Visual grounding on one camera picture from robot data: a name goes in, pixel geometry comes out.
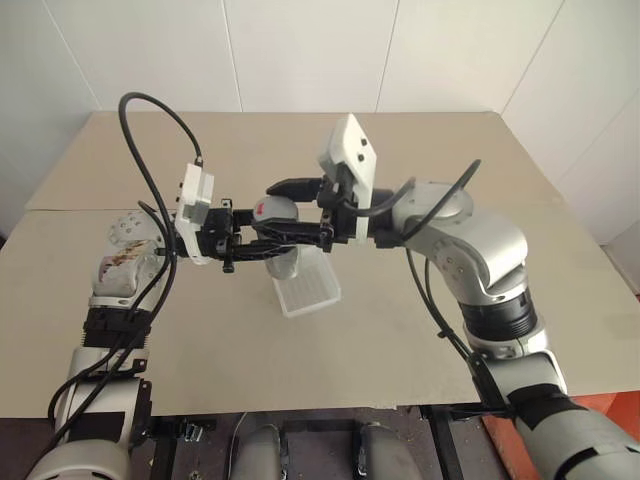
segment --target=white plastic part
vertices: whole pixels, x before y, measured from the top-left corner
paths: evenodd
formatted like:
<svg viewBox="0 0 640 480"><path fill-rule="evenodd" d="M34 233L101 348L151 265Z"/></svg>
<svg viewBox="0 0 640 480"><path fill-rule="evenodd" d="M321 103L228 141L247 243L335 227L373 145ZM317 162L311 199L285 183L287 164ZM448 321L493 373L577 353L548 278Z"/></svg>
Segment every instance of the white plastic part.
<svg viewBox="0 0 640 480"><path fill-rule="evenodd" d="M200 231L204 223L212 198L213 175L204 173L201 167L188 163L178 200L175 226L191 261L196 265L206 265L211 261L211 258L202 256L196 232Z"/></svg>
<svg viewBox="0 0 640 480"><path fill-rule="evenodd" d="M317 247L299 249L297 275L287 280L273 279L282 313L288 318L315 312L342 297L329 257Z"/></svg>
<svg viewBox="0 0 640 480"><path fill-rule="evenodd" d="M331 138L328 151L320 157L320 166L327 176L336 181L337 166L344 163L354 177L353 193L358 208L371 207L373 181L376 175L376 152L364 130L350 113L338 120ZM356 223L356 241L364 243L367 240L369 219L359 217Z"/></svg>

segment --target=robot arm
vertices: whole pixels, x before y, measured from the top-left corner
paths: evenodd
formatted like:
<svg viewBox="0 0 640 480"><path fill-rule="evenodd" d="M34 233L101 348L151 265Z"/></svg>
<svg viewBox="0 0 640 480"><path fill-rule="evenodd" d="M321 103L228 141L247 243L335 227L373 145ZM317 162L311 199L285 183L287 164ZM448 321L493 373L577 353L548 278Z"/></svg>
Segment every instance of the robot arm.
<svg viewBox="0 0 640 480"><path fill-rule="evenodd" d="M150 331L148 319L162 282L151 288L133 315L128 313L160 271L163 256L157 252L162 248L161 232L144 212L130 212L111 226L105 256L93 279L82 345L73 353L68 376L73 378L101 359L109 359L79 383L72 383L60 397L56 431L107 375L123 354L124 345L133 341L135 348L57 447L38 462L30 480L130 478L129 450L144 440L151 415L151 382L139 375L147 366L144 345Z"/></svg>
<svg viewBox="0 0 640 480"><path fill-rule="evenodd" d="M418 185L394 207L394 228L412 229L442 194L442 186ZM499 395L541 476L634 478L640 471L637 442L567 396L529 293L520 230L496 214L474 210L469 195L459 191L406 246L443 275L475 352L468 360L474 380L491 379L476 381L479 394L487 404Z"/></svg>

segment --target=white wall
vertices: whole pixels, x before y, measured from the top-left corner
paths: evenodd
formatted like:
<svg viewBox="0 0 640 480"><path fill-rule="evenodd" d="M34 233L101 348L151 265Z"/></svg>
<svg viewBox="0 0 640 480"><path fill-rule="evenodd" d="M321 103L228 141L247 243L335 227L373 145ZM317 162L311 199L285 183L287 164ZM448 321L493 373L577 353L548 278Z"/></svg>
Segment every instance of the white wall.
<svg viewBox="0 0 640 480"><path fill-rule="evenodd" d="M0 232L89 112L142 90L178 110L493 110L609 242L640 218L638 19L638 0L0 0Z"/></svg>
<svg viewBox="0 0 640 480"><path fill-rule="evenodd" d="M640 294L640 222L614 238L604 247L633 292Z"/></svg>

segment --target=table surface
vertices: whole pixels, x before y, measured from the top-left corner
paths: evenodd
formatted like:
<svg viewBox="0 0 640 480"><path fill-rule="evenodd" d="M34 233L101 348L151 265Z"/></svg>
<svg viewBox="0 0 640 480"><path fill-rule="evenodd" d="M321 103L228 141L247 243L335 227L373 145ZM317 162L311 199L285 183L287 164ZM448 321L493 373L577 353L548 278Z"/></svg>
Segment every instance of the table surface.
<svg viewBox="0 0 640 480"><path fill-rule="evenodd" d="M336 118L185 114L216 175L214 203L230 196L236 207L252 206L279 179L318 175L314 159ZM380 186L411 175L453 181L482 158L469 191L527 236L532 294L570 393L640 388L640 307L499 116L359 118L379 155ZM173 198L192 160L188 142L161 114L136 113L131 123L161 191ZM105 232L137 199L149 199L120 135L115 114L94 114L0 252L0 384L8 392L0 416L44 415L80 340ZM225 275L218 264L182 262L149 342L153 413L477 399L465 365L435 336L401 249L337 245L331 261L343 299L294 319L282 316L261 263ZM459 329L457 305L434 277L441 310Z"/></svg>

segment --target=cardboard sheet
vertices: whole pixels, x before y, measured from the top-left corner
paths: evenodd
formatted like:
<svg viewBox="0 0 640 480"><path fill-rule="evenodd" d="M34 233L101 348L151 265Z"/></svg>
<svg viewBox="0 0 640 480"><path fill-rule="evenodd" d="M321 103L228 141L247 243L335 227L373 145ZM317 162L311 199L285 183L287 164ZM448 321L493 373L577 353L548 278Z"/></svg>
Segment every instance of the cardboard sheet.
<svg viewBox="0 0 640 480"><path fill-rule="evenodd" d="M339 114L185 113L215 176L214 206L232 198L251 208L273 183L320 177L317 157ZM556 190L494 113L358 114L378 154L376 186L398 188L411 176L454 182L476 158L469 184L487 207L558 200ZM131 114L139 150L170 207L193 161L191 143L166 115ZM27 205L30 210L134 208L152 201L123 140L117 115L94 114Z"/></svg>
<svg viewBox="0 0 640 480"><path fill-rule="evenodd" d="M321 175L316 158L338 115L184 118L215 175L214 206L231 197L236 208L247 208L278 180ZM570 393L640 388L637 301L498 115L358 118L378 153L381 187L410 176L453 182L473 159L483 159L468 190L477 204L524 230L533 298ZM193 160L191 145L161 113L134 113L131 126L171 208L185 163ZM80 342L106 231L138 199L151 201L116 114L94 114L0 253L0 416L45 414ZM314 218L311 208L305 218ZM343 300L293 319L281 314L263 264L239 264L225 275L216 263L181 263L149 342L145 377L153 382L153 413L477 399L466 366L436 337L401 249L337 245L331 259ZM441 310L459 329L459 309L433 277Z"/></svg>
<svg viewBox="0 0 640 480"><path fill-rule="evenodd" d="M122 212L28 212L0 253L0 415L41 417L80 342L90 277ZM509 206L529 239L536 306L577 395L640 388L640 308L558 205ZM475 401L465 365L436 337L401 249L338 245L343 300L284 318L261 263L233 275L181 262L153 327L153 413ZM434 295L460 329L453 298Z"/></svg>

